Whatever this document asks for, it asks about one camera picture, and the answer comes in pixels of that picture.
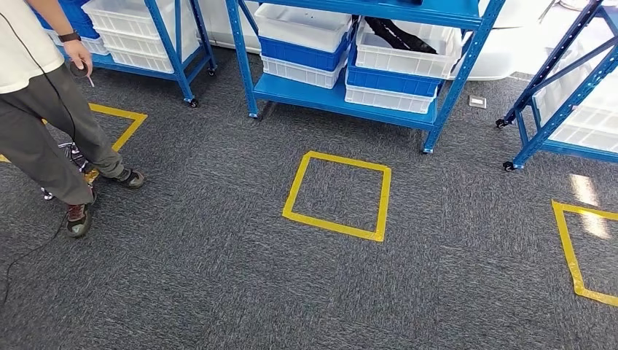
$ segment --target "wristwatch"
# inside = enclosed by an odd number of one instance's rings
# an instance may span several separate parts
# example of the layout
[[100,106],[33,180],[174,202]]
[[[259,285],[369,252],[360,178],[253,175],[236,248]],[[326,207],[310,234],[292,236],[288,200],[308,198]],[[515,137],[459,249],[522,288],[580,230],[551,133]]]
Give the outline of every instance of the wristwatch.
[[82,37],[79,36],[77,31],[73,31],[73,33],[70,34],[58,35],[58,38],[60,39],[60,42],[70,42],[71,40],[82,41]]

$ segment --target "shelving unit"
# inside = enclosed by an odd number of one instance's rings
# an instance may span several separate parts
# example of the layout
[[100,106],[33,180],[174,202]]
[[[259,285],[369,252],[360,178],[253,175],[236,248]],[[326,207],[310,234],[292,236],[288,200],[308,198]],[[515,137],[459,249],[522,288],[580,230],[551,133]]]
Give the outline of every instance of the shelving unit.
[[[557,47],[549,55],[548,59],[543,64],[539,72],[530,81],[527,88],[522,92],[514,106],[509,110],[504,119],[496,121],[498,128],[503,128],[517,121],[517,126],[520,132],[522,149],[515,156],[513,161],[503,163],[504,170],[513,171],[524,167],[525,162],[539,150],[555,152],[564,155],[574,155],[584,158],[592,158],[609,162],[618,162],[618,151],[608,151],[605,149],[596,149],[583,147],[578,144],[569,144],[561,141],[554,141],[549,137],[567,120],[574,108],[577,108],[595,87],[607,76],[613,72],[618,66],[618,8],[602,6],[603,0],[592,0],[588,6],[580,13],[575,23],[569,28],[565,36],[560,40]],[[566,66],[564,69],[550,74],[557,66],[560,59],[565,55],[571,44],[576,41],[578,35],[586,27],[586,25],[594,18],[603,18],[613,33],[613,37],[603,43],[601,46],[590,51],[588,54],[577,59],[573,63]],[[573,71],[582,64],[588,62],[596,55],[605,52],[605,57],[592,70],[577,89],[566,99],[566,101],[558,108],[558,110],[545,123],[541,123],[541,115],[539,108],[536,105],[534,94],[545,88],[549,84],[564,77],[570,71]],[[536,133],[532,138],[528,137],[528,129],[522,116],[522,110],[530,106],[536,124]]]
[[[157,31],[161,36],[161,40],[163,41],[163,46],[165,47],[165,51],[168,54],[170,59],[170,63],[173,67],[173,73],[165,73],[161,71],[153,71],[150,69],[143,69],[135,66],[127,66],[125,64],[116,63],[112,60],[111,55],[93,55],[93,65],[94,67],[99,67],[103,69],[113,69],[115,71],[123,71],[131,74],[139,74],[145,75],[147,77],[154,77],[160,79],[168,79],[174,80],[180,86],[182,90],[182,94],[184,96],[184,100],[191,106],[197,107],[197,100],[195,99],[195,95],[191,91],[191,87],[189,84],[193,81],[193,79],[197,76],[198,73],[208,64],[208,73],[213,76],[216,70],[216,61],[215,57],[208,40],[208,32],[206,31],[206,26],[204,25],[204,19],[202,17],[202,11],[200,9],[200,4],[197,0],[189,0],[191,9],[193,12],[193,16],[195,17],[195,22],[197,24],[197,31],[200,35],[200,46],[184,61],[182,61],[182,43],[181,43],[181,0],[174,0],[174,12],[176,19],[176,49],[174,49],[172,45],[172,41],[168,34],[167,28],[163,22],[163,18],[161,17],[161,13],[157,6],[156,0],[144,0],[144,3],[148,10],[150,11],[150,15],[152,16],[152,20],[154,21],[154,25],[157,27]],[[185,73],[185,69],[195,61],[195,59],[203,53],[201,59],[195,63],[192,67],[192,70],[187,74]]]
[[226,0],[226,2],[235,40],[236,55],[240,65],[240,73],[245,85],[249,117],[258,118],[256,98],[259,98],[285,104],[323,109],[325,111],[348,114],[354,117],[410,128],[419,128],[429,132],[423,145],[424,153],[432,153],[434,151],[434,145],[442,132],[442,128],[455,106],[457,98],[474,66],[474,62],[504,4],[504,0],[492,0],[485,10],[485,14],[480,17],[477,0],[423,0],[422,5],[414,5],[411,1],[406,0],[261,1],[271,4],[343,12],[352,15],[456,27],[463,29],[464,32],[473,31],[474,33],[469,40],[469,44],[466,46],[467,51],[462,54],[462,67],[447,92],[442,108],[438,110],[436,101],[434,101],[429,107],[427,114],[416,114],[347,103],[344,101],[345,79],[343,78],[338,80],[332,90],[292,82],[268,74],[264,74],[258,83],[254,85],[251,79],[251,71],[249,70],[243,29],[240,25],[239,7],[249,20],[251,27],[256,31],[256,34],[259,29],[247,10],[244,0]]

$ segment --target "yellow tape square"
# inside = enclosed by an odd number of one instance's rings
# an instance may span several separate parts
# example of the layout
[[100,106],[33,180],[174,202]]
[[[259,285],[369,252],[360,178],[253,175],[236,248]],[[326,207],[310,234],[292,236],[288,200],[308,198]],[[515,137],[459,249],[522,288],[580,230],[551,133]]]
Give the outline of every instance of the yellow tape square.
[[558,231],[560,232],[560,240],[562,241],[562,247],[564,250],[564,255],[566,257],[566,263],[568,265],[568,269],[571,272],[571,277],[573,278],[575,294],[597,300],[612,306],[618,306],[618,297],[595,292],[593,290],[587,289],[584,286],[582,272],[579,270],[579,264],[577,263],[577,259],[575,258],[575,250],[573,249],[571,237],[568,234],[568,228],[566,227],[566,219],[564,217],[565,212],[571,212],[575,214],[594,214],[605,219],[618,220],[618,213],[583,208],[581,206],[572,206],[571,204],[559,203],[557,201],[552,201],[552,206],[554,208],[554,214],[556,216],[556,222],[558,224]]
[[[118,140],[116,140],[116,142],[114,142],[114,144],[112,145],[112,149],[114,149],[114,151],[119,151],[122,148],[122,146],[124,146],[127,143],[127,140],[136,132],[136,130],[144,122],[146,117],[148,117],[147,115],[142,114],[142,113],[123,111],[121,109],[101,106],[100,104],[88,104],[88,105],[90,106],[90,110],[93,112],[99,112],[99,113],[111,115],[114,117],[127,118],[133,121],[131,125],[129,125],[127,130],[125,130],[125,132],[123,132],[122,135],[120,135],[120,137],[118,138]],[[9,160],[6,159],[5,156],[3,155],[0,155],[0,162],[10,163]]]
[[[367,168],[383,172],[382,190],[380,192],[380,205],[378,206],[378,223],[375,226],[375,231],[362,230],[356,227],[341,225],[337,224],[336,222],[330,222],[315,217],[309,217],[307,215],[294,213],[292,211],[292,209],[294,208],[294,203],[296,202],[296,197],[298,196],[300,185],[303,178],[305,177],[305,172],[307,171],[307,167],[309,166],[309,161],[311,160],[311,158],[328,160],[331,162],[347,164],[349,166],[357,166],[359,168]],[[368,163],[362,160],[355,160],[345,157],[338,157],[336,155],[327,155],[325,153],[309,151],[305,156],[302,157],[300,166],[298,167],[298,171],[296,172],[296,176],[294,178],[294,182],[292,183],[292,188],[290,189],[288,199],[285,206],[283,207],[283,216],[290,220],[316,226],[318,228],[325,228],[327,230],[344,233],[346,235],[382,242],[384,241],[384,231],[386,229],[386,212],[388,211],[388,196],[390,190],[391,169],[387,166],[382,166],[375,163]]]

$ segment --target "gray carpet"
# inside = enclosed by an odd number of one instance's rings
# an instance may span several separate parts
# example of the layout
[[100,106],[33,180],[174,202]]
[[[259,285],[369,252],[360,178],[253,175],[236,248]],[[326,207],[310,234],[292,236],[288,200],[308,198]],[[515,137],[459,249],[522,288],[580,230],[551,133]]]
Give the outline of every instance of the gray carpet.
[[[493,122],[524,81],[469,83],[435,154],[421,155],[423,133],[393,125],[282,104],[250,120],[234,52],[216,55],[217,77],[192,85],[198,109],[159,79],[97,70],[96,88],[81,82],[94,103],[148,115],[122,149],[148,183],[98,183],[85,238],[60,234],[13,267],[0,349],[618,348],[618,307],[574,294],[551,205],[591,206],[576,174],[597,208],[618,211],[618,168],[542,152],[505,173],[517,130]],[[392,169],[383,243],[281,216],[310,150]],[[312,160],[294,210],[371,230],[380,181]],[[4,272],[64,207],[7,164],[0,201]],[[618,225],[599,238],[567,220],[587,286],[618,295]]]

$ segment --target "man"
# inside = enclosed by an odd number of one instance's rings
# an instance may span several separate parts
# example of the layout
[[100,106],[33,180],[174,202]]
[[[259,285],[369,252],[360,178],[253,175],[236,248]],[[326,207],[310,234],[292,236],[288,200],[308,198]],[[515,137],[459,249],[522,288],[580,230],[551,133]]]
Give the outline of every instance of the man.
[[[58,33],[78,68],[92,71],[92,56],[66,19],[58,0],[27,0]],[[95,200],[83,174],[58,149],[42,120],[73,138],[101,176],[139,188],[144,176],[124,167],[90,113],[64,58],[25,0],[0,0],[0,154],[69,206],[67,229],[81,237],[90,228]]]

